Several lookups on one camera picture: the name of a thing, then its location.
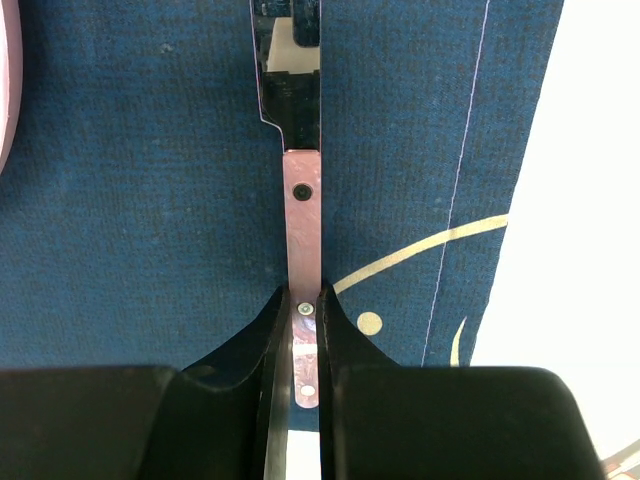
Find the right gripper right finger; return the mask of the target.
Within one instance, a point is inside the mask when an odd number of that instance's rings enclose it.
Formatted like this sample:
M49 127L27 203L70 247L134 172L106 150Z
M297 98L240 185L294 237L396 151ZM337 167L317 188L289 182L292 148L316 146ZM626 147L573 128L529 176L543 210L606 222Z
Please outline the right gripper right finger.
M531 367L405 367L317 303L325 479L600 479L577 403Z

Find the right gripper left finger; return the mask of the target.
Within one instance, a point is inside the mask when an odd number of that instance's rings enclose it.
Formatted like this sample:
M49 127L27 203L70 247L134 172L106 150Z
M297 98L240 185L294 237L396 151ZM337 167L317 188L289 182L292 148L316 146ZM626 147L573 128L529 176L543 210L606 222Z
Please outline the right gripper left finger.
M289 293L184 370L101 366L1 374L5 479L282 479Z

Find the dark blue cloth placemat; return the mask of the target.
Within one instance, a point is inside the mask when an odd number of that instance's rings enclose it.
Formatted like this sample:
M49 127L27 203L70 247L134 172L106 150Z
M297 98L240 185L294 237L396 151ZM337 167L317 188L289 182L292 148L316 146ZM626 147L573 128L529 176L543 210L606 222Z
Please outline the dark blue cloth placemat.
M321 50L323 277L396 362L468 365L559 1L23 1L1 364L183 368L287 278L256 54Z

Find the pink plastic plate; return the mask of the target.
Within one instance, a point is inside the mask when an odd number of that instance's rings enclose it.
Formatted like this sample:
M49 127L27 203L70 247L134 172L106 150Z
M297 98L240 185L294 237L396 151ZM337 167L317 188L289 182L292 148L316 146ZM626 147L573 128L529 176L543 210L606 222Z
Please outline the pink plastic plate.
M23 47L19 2L1 1L1 169L17 128L23 86Z

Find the silver knife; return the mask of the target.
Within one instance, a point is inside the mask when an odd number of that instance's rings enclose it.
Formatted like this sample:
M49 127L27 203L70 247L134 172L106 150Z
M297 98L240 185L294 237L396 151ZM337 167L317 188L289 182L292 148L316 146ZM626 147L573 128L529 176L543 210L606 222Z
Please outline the silver knife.
M252 1L260 119L281 136L294 398L319 404L316 313L322 284L320 4Z

